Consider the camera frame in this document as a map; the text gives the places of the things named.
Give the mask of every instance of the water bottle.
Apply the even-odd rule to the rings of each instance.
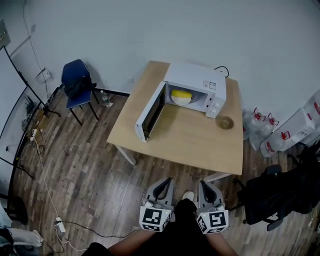
[[[261,143],[260,150],[265,158],[270,158],[274,153],[279,151],[286,143],[286,140],[290,138],[289,131],[281,132],[281,134],[275,132],[269,137],[264,139]]]
[[[253,112],[248,111],[243,116],[243,140],[246,140],[250,134],[258,131],[263,125],[266,117],[255,108]]]
[[[263,121],[262,127],[255,133],[250,134],[249,140],[251,147],[257,151],[263,139],[268,137],[278,124],[279,121],[276,121],[276,119],[272,117],[271,113],[269,113],[268,117]]]
[[[113,105],[113,103],[108,99],[107,94],[103,90],[101,90],[100,93],[102,95],[103,105],[108,108],[111,107]]]

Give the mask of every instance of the shoe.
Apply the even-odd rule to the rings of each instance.
[[[192,191],[184,193],[182,200],[186,198],[188,198],[192,202],[195,199],[195,193],[193,193]]]

